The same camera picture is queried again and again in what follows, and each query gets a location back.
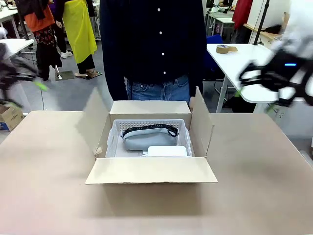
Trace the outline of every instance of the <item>orange shirt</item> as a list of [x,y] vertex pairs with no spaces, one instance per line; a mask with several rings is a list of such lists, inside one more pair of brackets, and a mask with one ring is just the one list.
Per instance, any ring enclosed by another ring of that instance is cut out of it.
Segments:
[[45,18],[42,20],[38,20],[34,12],[25,16],[27,26],[32,32],[42,30],[55,23],[49,6],[45,8],[44,15]]

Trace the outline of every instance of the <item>brown packing tape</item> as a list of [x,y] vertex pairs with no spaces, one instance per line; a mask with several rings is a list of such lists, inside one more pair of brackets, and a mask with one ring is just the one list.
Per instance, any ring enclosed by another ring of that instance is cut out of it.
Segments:
[[216,52],[219,54],[227,54],[229,52],[236,52],[238,49],[236,47],[229,47],[226,45],[217,45]]

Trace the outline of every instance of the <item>blue jeans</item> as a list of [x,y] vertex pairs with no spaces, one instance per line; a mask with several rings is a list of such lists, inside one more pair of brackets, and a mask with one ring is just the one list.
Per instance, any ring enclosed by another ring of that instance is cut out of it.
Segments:
[[131,100],[174,100],[186,101],[189,104],[189,81],[184,75],[171,82],[158,85],[148,85],[127,81],[127,94]]

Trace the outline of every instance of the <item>blue label on box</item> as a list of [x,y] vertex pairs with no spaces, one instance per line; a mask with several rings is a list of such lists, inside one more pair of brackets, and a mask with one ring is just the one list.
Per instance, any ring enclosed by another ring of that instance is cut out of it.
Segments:
[[2,131],[9,131],[9,128],[6,125],[5,122],[0,122],[0,130],[2,130]]

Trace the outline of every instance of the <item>yellow skirt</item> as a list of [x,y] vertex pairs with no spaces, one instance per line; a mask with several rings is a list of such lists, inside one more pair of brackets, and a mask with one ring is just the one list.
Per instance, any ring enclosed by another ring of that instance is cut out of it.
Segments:
[[71,0],[64,5],[64,27],[77,64],[97,50],[86,0]]

